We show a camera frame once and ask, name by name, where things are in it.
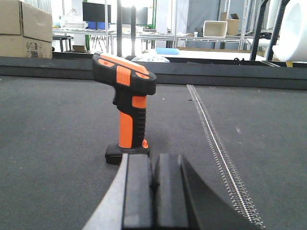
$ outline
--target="black pole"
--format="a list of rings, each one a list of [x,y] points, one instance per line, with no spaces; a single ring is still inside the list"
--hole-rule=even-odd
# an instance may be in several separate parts
[[[122,56],[122,27],[123,27],[123,20],[122,20],[122,6],[121,0],[117,0],[117,56]]]
[[[283,15],[284,15],[284,10],[286,9],[287,4],[289,3],[290,0],[282,0],[282,3],[279,7],[278,13],[277,13],[277,18],[276,22],[274,25],[274,31],[271,37],[271,42],[268,47],[268,55],[267,55],[267,61],[272,61],[273,59],[273,46],[276,45],[278,35],[280,32],[280,27],[282,26],[282,21],[283,21]]]
[[[132,49],[131,55],[135,55],[135,37],[136,37],[136,8],[133,5],[131,7],[131,42],[132,42]]]
[[[264,13],[265,9],[267,7],[267,3],[269,0],[262,0],[259,14],[258,14],[258,19],[257,19],[257,27],[256,31],[254,33],[254,41],[253,41],[253,49],[251,51],[251,55],[249,60],[255,61],[256,60],[256,55],[258,51],[258,46],[259,46],[259,39],[260,39],[260,33],[262,29],[262,24],[263,24],[263,19],[264,19]]]

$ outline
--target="white container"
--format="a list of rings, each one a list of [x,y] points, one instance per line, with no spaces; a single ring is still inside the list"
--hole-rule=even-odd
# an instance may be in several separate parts
[[[80,16],[60,16],[61,29],[84,30],[88,24]]]
[[[204,37],[226,37],[227,22],[224,21],[205,21],[203,24]]]
[[[306,0],[291,0],[286,6],[279,44],[273,46],[280,61],[307,61],[306,9]]]

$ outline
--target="cardboard box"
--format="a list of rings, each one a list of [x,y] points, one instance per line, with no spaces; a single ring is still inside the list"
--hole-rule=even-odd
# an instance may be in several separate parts
[[[221,13],[221,21],[227,22],[227,34],[235,36],[238,34],[240,19],[238,14],[232,13],[231,19],[227,19],[227,12]]]
[[[0,35],[0,56],[18,58],[52,58],[50,42],[20,35]]]
[[[51,14],[18,0],[0,6],[0,56],[52,58]]]
[[[235,36],[238,34],[239,29],[239,19],[227,19],[227,33],[229,35]]]

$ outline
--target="white cylinder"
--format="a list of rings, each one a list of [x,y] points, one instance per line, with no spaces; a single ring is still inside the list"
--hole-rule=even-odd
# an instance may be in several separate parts
[[[307,61],[307,0],[291,0],[284,13],[279,45],[273,46],[280,61]]]

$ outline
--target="white plastic bin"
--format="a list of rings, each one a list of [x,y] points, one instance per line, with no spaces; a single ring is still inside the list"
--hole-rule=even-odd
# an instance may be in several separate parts
[[[204,37],[226,37],[227,22],[224,21],[205,21],[203,24]]]

